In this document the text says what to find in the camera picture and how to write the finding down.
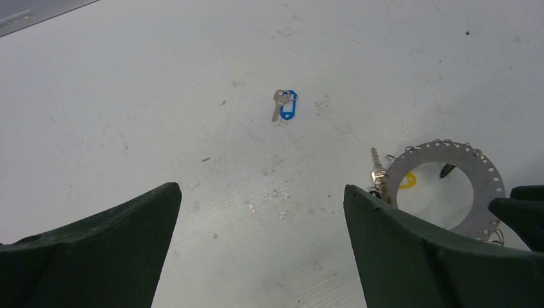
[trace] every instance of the key tag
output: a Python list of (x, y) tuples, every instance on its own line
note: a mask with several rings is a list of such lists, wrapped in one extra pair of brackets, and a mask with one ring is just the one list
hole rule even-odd
[(296, 108), (296, 100), (298, 99), (298, 95), (296, 95), (296, 93), (293, 90), (288, 90), (288, 91), (291, 94), (291, 96), (293, 97), (292, 98), (293, 108), (291, 109), (291, 111), (284, 111), (285, 105), (280, 107), (280, 116), (282, 117), (282, 119), (284, 119), (286, 121), (294, 118), (294, 111), (295, 111), (295, 108)]

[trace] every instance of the ring hole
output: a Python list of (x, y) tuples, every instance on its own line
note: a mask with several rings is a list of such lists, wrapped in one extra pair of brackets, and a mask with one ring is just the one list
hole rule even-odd
[[(399, 189), (396, 200), (400, 210), (450, 230), (470, 212), (474, 193), (470, 180), (459, 168), (453, 169), (447, 178), (439, 178), (444, 164), (429, 162), (412, 169), (416, 184)], [(401, 185), (408, 181), (405, 177)]]

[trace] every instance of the scuffed white surface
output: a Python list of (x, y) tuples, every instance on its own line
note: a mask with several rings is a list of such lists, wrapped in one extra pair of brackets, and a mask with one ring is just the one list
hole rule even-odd
[[(343, 187), (369, 185), (372, 146), (470, 142), (507, 191), (544, 182), (543, 16), (537, 0), (102, 0), (0, 38), (0, 242), (175, 181), (154, 307), (360, 307)], [(273, 124), (284, 88), (297, 115)]]

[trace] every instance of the gray circular ring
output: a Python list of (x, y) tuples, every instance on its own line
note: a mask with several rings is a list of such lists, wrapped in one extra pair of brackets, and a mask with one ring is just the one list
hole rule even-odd
[(504, 183), (493, 163), (478, 149), (450, 140), (423, 143), (406, 149), (386, 171), (385, 183), (390, 204), (398, 209), (398, 186), (408, 172), (427, 162), (444, 162), (459, 168), (470, 180), (474, 193), (472, 207), (465, 219), (450, 231), (487, 241), (497, 228), (497, 217), (489, 210), (495, 198), (504, 198)]

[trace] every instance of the metal ring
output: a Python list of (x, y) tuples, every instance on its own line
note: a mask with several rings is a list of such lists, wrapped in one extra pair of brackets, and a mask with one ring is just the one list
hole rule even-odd
[(489, 203), (495, 198), (504, 198), (504, 183), (497, 168), (489, 160), (475, 156), (475, 149), (469, 144), (449, 141), (449, 146), (435, 139), (406, 151), (391, 164), (384, 177), (389, 191), (390, 203), (398, 208), (396, 194), (404, 176), (412, 169), (427, 162), (444, 162), (458, 167), (470, 180), (474, 193), (472, 207), (465, 219), (450, 231), (473, 239), (487, 241), (497, 229), (497, 217), (489, 210)]

